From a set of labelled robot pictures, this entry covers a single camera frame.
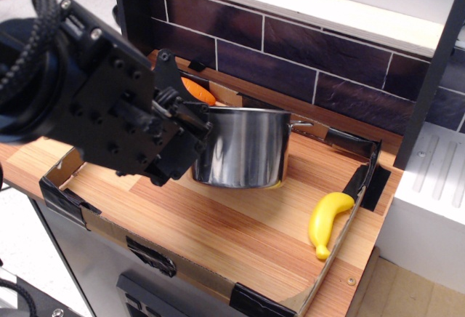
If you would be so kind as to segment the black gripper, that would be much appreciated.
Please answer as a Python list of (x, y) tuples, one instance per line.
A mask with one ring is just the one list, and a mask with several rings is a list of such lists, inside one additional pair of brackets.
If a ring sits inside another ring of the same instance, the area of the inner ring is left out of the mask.
[(204, 152), (212, 125), (174, 54), (161, 49), (150, 62), (76, 1), (60, 8), (58, 96), (45, 135), (119, 175), (157, 186), (179, 179)]

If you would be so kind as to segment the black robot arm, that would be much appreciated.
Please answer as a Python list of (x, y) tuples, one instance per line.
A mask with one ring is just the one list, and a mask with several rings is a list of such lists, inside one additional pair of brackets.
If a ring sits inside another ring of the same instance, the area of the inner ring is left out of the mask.
[(151, 63), (74, 0), (32, 3), (34, 18), (1, 24), (1, 141), (47, 137), (119, 175), (179, 179), (211, 123), (173, 54)]

